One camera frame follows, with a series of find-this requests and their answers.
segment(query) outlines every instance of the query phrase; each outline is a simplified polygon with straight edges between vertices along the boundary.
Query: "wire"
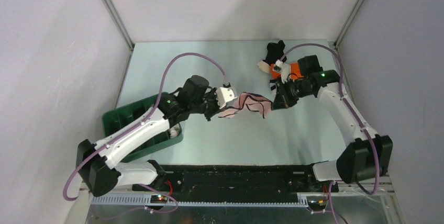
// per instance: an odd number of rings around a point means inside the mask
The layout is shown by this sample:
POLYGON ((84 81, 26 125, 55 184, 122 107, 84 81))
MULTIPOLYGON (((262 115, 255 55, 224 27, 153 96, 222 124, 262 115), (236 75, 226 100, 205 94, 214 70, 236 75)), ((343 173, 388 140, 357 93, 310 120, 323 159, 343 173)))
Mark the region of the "wire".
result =
MULTIPOLYGON (((325 211, 314 211, 310 207, 306 208, 310 213, 312 214, 325 214, 326 212, 331 213, 331 210, 325 210, 325 211)), ((346 224, 349 224, 348 221, 342 216, 340 213, 336 213, 346 224)))
MULTIPOLYGON (((111 216, 111 217, 96 217, 96 219, 97 219, 97 220, 114 220, 114 219, 120 218, 120 217, 122 217, 122 216, 124 216, 124 215, 126 215, 126 214, 129 214, 130 212, 134 212, 134 211, 138 211, 138 210, 149 210, 150 213, 157 212, 157 213, 160 213, 160 214, 167 214, 167 213, 169 213, 169 212, 176 211, 177 208, 179 207, 179 203, 177 202, 177 200, 175 200, 175 199, 174 199, 173 197, 171 197, 170 195, 168 195, 168 194, 164 194, 164 193, 162 193, 162 192, 160 192, 160 191, 157 191, 157 190, 155 190, 154 188, 149 187, 149 186, 147 186, 147 185, 143 185, 143 184, 139 184, 139 185, 140 185, 140 186, 143 186, 144 188, 146 188, 146 189, 148 189, 148 190, 150 190, 150 191, 152 191, 152 192, 155 192, 155 193, 157 193, 157 194, 163 195, 163 196, 165 196, 166 198, 168 198, 169 200, 173 201, 174 204, 175 204, 174 208, 171 209, 171 210, 167 210, 167 211, 161 211, 161 210, 155 210, 155 209, 149 208, 149 207, 147 207, 147 206, 143 206, 143 207, 134 207, 134 208, 128 209, 128 210, 126 210, 126 211, 124 211, 124 212, 121 212, 120 214, 115 215, 115 216, 111 216)), ((173 188, 172 188, 172 186, 171 186, 171 182, 170 182, 170 194, 172 194, 172 190, 173 190, 173 188)))
POLYGON ((328 195, 328 189, 325 185, 323 186, 323 191, 327 194, 327 199, 325 199, 325 194, 324 194, 324 200, 328 200, 330 196, 328 195))
POLYGON ((333 184, 336 184, 336 181, 331 181, 330 185, 328 186, 328 202, 330 202, 331 214, 333 215, 333 218, 335 219, 336 224, 338 224, 339 222, 338 222, 338 219, 336 218, 335 209, 333 208, 333 201, 331 200, 331 198, 332 198, 331 187, 333 186, 333 184))
POLYGON ((365 188, 361 185, 361 183, 359 183, 359 181, 356 181, 356 184, 359 186, 359 188, 360 188, 361 190, 364 191, 364 193, 366 193, 366 194, 371 194, 369 191, 367 191, 367 189, 365 189, 365 188))
POLYGON ((181 89, 182 89, 182 88, 179 87, 179 88, 177 88, 175 91, 171 92, 170 94, 171 94, 171 95, 174 95, 174 94, 178 93, 181 89))
POLYGON ((373 158, 374 158, 374 162, 375 162, 375 182, 374 182, 374 187, 373 190, 371 192, 368 192, 367 190, 364 190, 365 193, 370 194, 370 195, 374 195, 376 194, 376 192, 378 191, 378 187, 379 187, 379 176, 380 176, 380 169, 379 169, 379 158, 378 158, 378 151, 376 150, 376 146, 373 142, 372 137, 370 136, 369 132, 367 131, 366 124, 359 118, 358 113, 353 109, 353 107, 351 106, 351 104, 348 102, 347 98, 344 97, 344 91, 342 90, 342 85, 344 83, 344 66, 342 64, 341 58, 339 57, 339 55, 332 49, 330 49, 327 46, 323 46, 322 44, 318 44, 318 43, 302 43, 299 45, 296 45, 294 47, 292 47, 291 49, 289 49, 282 57, 281 57, 281 61, 294 49, 300 48, 300 47, 304 47, 304 46, 316 46, 316 47, 320 47, 323 49, 328 50, 336 59, 336 61, 339 64, 339 95, 341 96, 341 100, 344 102, 344 104, 346 105, 346 107, 349 109, 349 111, 353 114, 353 117, 356 119, 356 121, 358 122, 359 127, 362 129, 362 132, 364 132, 365 136, 367 137, 370 146, 372 148, 372 152, 373 152, 373 158))
MULTIPOLYGON (((184 56, 187 56, 187 55, 194 55, 194 56, 196 56, 196 57, 203 58, 203 59, 205 59, 205 60, 210 61, 212 64, 216 65, 216 66, 219 68, 219 70, 222 72, 222 75, 224 76, 224 84, 226 84, 226 85, 229 84, 229 82, 228 82, 228 78, 227 78, 227 75, 226 75, 226 73, 225 73, 225 70, 222 68, 222 66, 220 66, 220 65, 219 65, 216 61, 214 61, 213 59, 211 59, 211 58, 209 58, 209 57, 207 57, 207 56, 205 56, 205 55, 199 54, 199 53, 192 53, 192 52, 182 53, 182 54, 176 56, 175 58, 173 58, 173 60, 171 60, 171 62, 168 64, 168 66, 166 67, 165 71, 163 72, 163 76, 162 76, 162 80, 161 80, 161 82, 160 82, 160 88, 159 88, 159 93, 158 93, 158 95, 157 95, 156 103, 154 104, 153 108, 150 110, 150 112, 148 113, 148 115, 147 115, 144 119, 142 119, 142 122, 146 122, 146 121, 148 121, 149 118, 151 117, 151 115, 154 113, 154 111, 155 111, 156 108, 158 107, 159 102, 160 102, 160 97, 161 97, 161 95, 162 95, 162 91, 163 91, 163 83, 165 82, 165 78, 167 77, 167 73, 168 73, 168 70, 170 69, 170 67, 173 65, 173 63, 174 63, 177 59, 179 59, 179 58, 181 58, 181 57, 184 57, 184 56)), ((99 154, 101 151, 103 151, 103 150, 106 148, 107 145, 113 144, 114 142, 120 140, 120 139, 121 139, 122 137, 124 137, 125 135, 127 135, 127 134, 129 134, 130 132, 132 132, 132 131, 138 129, 138 127, 141 127, 141 124, 136 124, 136 125, 130 127, 128 130, 122 132, 121 134, 119 134, 119 135, 116 136, 115 138, 111 139, 109 142, 107 142, 106 144, 102 145, 99 149, 97 149, 96 151, 94 151, 93 153, 91 153, 91 155, 89 155, 88 157, 86 157, 86 159, 84 159, 84 160, 83 160, 83 161, 82 161, 82 162, 81 162, 81 163, 75 168, 75 170, 72 172, 71 176, 70 176, 70 177, 68 178, 68 180, 66 181, 65 186, 63 187, 63 198, 64 198, 65 200, 68 200, 68 201, 74 201, 74 200, 76 200, 77 197, 69 197, 69 196, 68 196, 68 187, 69 187, 69 185, 71 184, 72 180, 74 179, 75 175, 76 175, 76 174, 82 169, 82 167, 84 167, 84 166, 85 166, 85 165, 86 165, 86 164, 87 164, 87 163, 88 163, 88 162, 89 162, 94 156, 96 156, 96 155, 99 154)))
POLYGON ((170 196, 173 195, 173 185, 171 185, 170 181, 166 181, 165 184, 170 186, 170 196))
POLYGON ((297 76, 296 73, 290 73, 290 74, 287 76, 287 80, 288 80, 288 78, 289 78, 291 75, 295 75, 297 79, 301 79, 301 78, 302 78, 302 77, 300 77, 300 76, 297 76))

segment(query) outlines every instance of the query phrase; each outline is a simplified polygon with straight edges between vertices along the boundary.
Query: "white wall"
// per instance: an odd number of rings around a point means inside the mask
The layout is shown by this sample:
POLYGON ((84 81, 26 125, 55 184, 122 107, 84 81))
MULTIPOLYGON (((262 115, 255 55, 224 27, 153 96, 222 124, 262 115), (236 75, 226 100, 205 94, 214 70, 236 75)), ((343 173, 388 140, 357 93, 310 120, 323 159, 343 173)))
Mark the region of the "white wall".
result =
POLYGON ((444 223, 443 14, 443 0, 367 0, 341 45, 359 108, 393 139, 407 223, 444 223))
POLYGON ((1 223, 63 223, 77 144, 102 136, 128 49, 101 0, 0 0, 1 223))
POLYGON ((140 41, 334 40, 356 0, 113 0, 140 41))

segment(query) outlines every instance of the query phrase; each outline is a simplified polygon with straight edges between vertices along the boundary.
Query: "fabric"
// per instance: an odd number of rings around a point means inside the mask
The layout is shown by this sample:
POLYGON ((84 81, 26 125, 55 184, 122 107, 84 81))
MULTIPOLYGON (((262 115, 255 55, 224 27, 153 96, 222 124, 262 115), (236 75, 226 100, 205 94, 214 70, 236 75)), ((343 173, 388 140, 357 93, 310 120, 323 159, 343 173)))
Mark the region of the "fabric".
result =
POLYGON ((249 110, 260 113, 265 118, 271 112, 272 102, 262 95, 242 92, 233 106, 228 106, 226 110, 221 112, 219 118, 232 118, 243 110, 249 110))

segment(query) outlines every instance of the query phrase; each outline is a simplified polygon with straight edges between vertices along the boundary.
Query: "green bin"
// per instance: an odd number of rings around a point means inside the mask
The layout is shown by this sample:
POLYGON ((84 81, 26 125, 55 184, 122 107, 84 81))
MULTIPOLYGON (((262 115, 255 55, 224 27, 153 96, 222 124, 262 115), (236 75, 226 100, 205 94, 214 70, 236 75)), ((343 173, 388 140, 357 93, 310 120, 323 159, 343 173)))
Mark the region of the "green bin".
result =
MULTIPOLYGON (((103 132, 105 137, 114 134, 118 130, 127 126, 129 123, 133 122, 135 119, 142 116, 156 102, 156 99, 157 94, 106 112, 102 116, 103 132)), ((128 163, 181 142, 183 140, 183 134, 180 124, 179 129, 179 135, 172 139, 170 139, 170 134, 167 131, 148 139, 145 143, 134 149, 125 158, 123 158, 122 162, 128 163)))

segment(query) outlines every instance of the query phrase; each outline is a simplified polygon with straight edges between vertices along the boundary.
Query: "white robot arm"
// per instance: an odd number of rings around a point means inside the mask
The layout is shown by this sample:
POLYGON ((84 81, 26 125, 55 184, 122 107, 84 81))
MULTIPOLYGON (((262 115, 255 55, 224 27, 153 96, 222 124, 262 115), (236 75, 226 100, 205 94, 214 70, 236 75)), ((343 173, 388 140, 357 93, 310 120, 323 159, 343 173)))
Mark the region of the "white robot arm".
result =
POLYGON ((375 159, 369 137, 376 147, 380 176, 384 175, 393 147, 390 137, 379 136, 356 109, 347 92, 341 93, 345 88, 339 87, 339 75, 335 70, 324 71, 315 55, 299 59, 298 64, 302 76, 295 80, 289 78, 291 74, 282 74, 288 73, 288 64, 276 64, 275 71, 281 72, 281 78, 274 81, 277 93, 272 109, 290 108, 299 98, 314 95, 330 112, 346 144, 346 149, 337 160, 313 165, 316 180, 337 180, 350 184, 375 177, 375 159))
POLYGON ((157 108, 151 107, 118 132, 94 144, 88 140, 81 142, 77 148, 77 165, 94 151, 99 151, 79 171, 92 194, 102 196, 116 186, 144 184, 157 187, 158 181, 162 183, 159 179, 165 172, 156 161, 122 163, 121 160, 147 140, 187 120, 190 114, 204 114, 209 121, 225 109, 227 102, 237 97, 231 87, 210 88, 208 85, 206 79, 194 75, 183 88, 177 89, 177 96, 174 93, 161 95, 157 108))

